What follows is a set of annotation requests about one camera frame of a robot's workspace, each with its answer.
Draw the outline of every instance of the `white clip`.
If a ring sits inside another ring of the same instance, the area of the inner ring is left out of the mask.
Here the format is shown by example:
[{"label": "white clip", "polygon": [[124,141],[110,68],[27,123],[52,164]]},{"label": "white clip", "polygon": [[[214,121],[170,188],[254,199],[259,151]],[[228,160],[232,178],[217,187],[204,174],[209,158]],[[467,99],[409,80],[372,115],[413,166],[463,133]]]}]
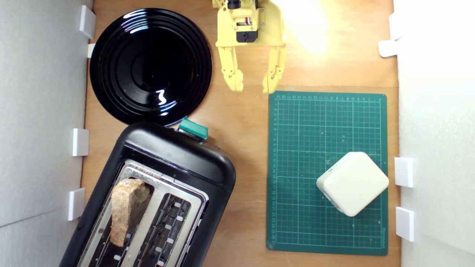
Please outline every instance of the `white clip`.
[{"label": "white clip", "polygon": [[396,234],[414,242],[414,212],[396,207]]},{"label": "white clip", "polygon": [[396,185],[414,187],[413,159],[394,158],[394,177]]},{"label": "white clip", "polygon": [[398,54],[398,44],[394,40],[379,41],[378,49],[381,57],[391,57]]},{"label": "white clip", "polygon": [[389,16],[389,34],[391,40],[397,40],[404,35],[406,25],[404,24],[404,18],[399,13],[392,13]]},{"label": "white clip", "polygon": [[81,7],[81,20],[79,30],[89,39],[94,39],[95,34],[95,14],[85,5]]},{"label": "white clip", "polygon": [[73,157],[89,155],[89,130],[73,129]]},{"label": "white clip", "polygon": [[67,220],[72,221],[83,214],[86,201],[86,190],[80,188],[69,192],[69,209]]},{"label": "white clip", "polygon": [[94,44],[89,44],[87,46],[87,58],[92,57],[92,51],[94,51],[95,43]]}]

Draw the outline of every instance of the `white cube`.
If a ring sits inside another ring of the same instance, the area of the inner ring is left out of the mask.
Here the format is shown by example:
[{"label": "white cube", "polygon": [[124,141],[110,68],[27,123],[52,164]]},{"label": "white cube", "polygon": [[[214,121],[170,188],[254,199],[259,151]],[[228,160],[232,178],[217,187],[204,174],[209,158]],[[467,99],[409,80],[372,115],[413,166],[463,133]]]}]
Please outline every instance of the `white cube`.
[{"label": "white cube", "polygon": [[389,185],[388,177],[363,152],[349,152],[317,179],[317,187],[345,215],[354,217]]}]

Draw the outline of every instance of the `white wall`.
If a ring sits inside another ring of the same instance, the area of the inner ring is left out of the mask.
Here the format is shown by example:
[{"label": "white wall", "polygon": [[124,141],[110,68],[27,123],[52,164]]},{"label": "white wall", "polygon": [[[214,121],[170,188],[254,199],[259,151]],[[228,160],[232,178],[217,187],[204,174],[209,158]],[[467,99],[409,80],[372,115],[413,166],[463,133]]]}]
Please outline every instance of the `white wall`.
[{"label": "white wall", "polygon": [[398,41],[401,157],[414,158],[415,242],[403,267],[475,266],[475,3],[394,0],[406,18]]},{"label": "white wall", "polygon": [[0,0],[0,266],[57,266],[77,222],[68,192],[82,158],[88,39],[80,7],[92,0]]}]

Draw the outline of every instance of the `wooden table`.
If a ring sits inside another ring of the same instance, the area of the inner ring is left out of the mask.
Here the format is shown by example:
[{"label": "wooden table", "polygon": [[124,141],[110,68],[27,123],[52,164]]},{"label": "wooden table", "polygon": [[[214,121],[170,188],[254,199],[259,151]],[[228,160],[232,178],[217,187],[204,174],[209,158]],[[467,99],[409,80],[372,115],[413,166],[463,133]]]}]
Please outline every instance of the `wooden table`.
[{"label": "wooden table", "polygon": [[[388,96],[389,159],[399,153],[398,78],[394,58],[378,55],[378,41],[389,38],[392,0],[281,0],[288,30],[287,61],[279,90],[384,93]],[[399,190],[389,186],[389,254],[386,257],[269,251],[266,235],[267,101],[262,79],[267,48],[240,48],[244,92],[231,92],[221,75],[216,37],[216,9],[211,0],[95,0],[96,35],[135,9],[160,7],[183,14],[204,32],[212,47],[213,79],[201,106],[190,119],[209,127],[234,163],[237,182],[219,224],[206,267],[399,267],[400,239],[394,207]],[[126,125],[111,117],[87,88],[85,126],[90,152],[84,160],[82,186],[89,195],[116,138]],[[389,178],[394,181],[393,161]]]}]

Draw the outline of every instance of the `green cutting mat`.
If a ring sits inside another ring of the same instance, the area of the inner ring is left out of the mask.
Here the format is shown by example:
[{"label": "green cutting mat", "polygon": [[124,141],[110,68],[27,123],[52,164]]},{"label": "green cutting mat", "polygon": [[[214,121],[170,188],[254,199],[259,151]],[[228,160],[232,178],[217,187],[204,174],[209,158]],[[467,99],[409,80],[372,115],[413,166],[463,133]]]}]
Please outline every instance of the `green cutting mat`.
[{"label": "green cutting mat", "polygon": [[350,151],[366,152],[388,174],[386,113],[385,95],[277,91],[269,97],[269,249],[387,255],[387,190],[352,218],[315,184]]}]

